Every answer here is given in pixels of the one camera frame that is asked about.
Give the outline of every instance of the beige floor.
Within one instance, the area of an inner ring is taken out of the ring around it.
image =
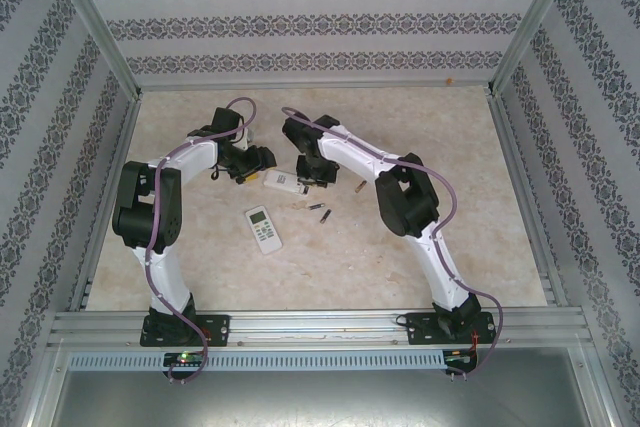
[[[506,306],[546,305],[529,243],[480,87],[313,89],[148,93],[129,159],[157,158],[190,130],[209,123],[216,106],[239,95],[258,104],[255,143],[279,168],[294,172],[298,155],[281,133],[280,108],[315,119],[330,114],[379,148],[418,154],[459,195],[445,238],[466,282]],[[240,107],[246,115],[247,107]],[[429,285],[403,239],[379,218],[375,188],[341,169],[338,182],[307,198],[200,174],[183,189],[183,227],[176,248],[199,309],[371,309],[431,306]],[[440,185],[440,212],[449,199]],[[333,213],[324,225],[325,202]],[[284,247],[260,253],[243,213],[265,205]],[[142,269],[109,229],[89,298],[90,310],[146,310]]]

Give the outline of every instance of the white remote control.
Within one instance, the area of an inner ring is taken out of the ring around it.
[[[263,254],[270,254],[282,247],[271,217],[263,205],[248,210],[244,215]]]

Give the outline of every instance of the patterned wallpaper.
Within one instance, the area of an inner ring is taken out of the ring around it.
[[[0,426],[83,266],[130,102],[70,0],[0,0]]]
[[[639,11],[639,0],[555,0],[503,93],[624,425],[640,425]]]
[[[532,0],[95,0],[144,86],[488,81]]]

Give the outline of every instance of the enclosure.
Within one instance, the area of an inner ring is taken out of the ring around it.
[[[639,2],[1,0],[0,425],[640,425]],[[290,106],[449,179],[451,255],[504,306],[482,373],[451,382],[464,345],[396,323],[433,299],[374,186],[221,172],[183,188],[176,248],[226,345],[169,385],[180,349],[140,346],[149,288],[111,228],[120,174],[241,96],[280,170]]]

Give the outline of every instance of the black mounting plate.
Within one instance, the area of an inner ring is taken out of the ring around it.
[[[480,312],[465,333],[459,335],[457,339],[451,339],[440,328],[438,315],[435,312],[411,312],[400,317],[406,319],[409,345],[471,345],[471,334],[474,330],[478,334],[478,344],[491,344],[496,336],[493,315],[490,312]]]
[[[227,340],[229,339],[229,321],[228,315],[197,315],[196,325],[202,329],[207,336],[207,345],[209,347],[226,347]],[[169,342],[164,339],[156,338],[153,335],[149,335],[147,332],[147,323],[149,322],[149,316],[144,318],[142,326],[142,332],[140,333],[140,345],[142,347],[198,347],[202,346],[202,340],[200,337],[193,336],[190,342],[186,344],[176,344],[175,342]]]

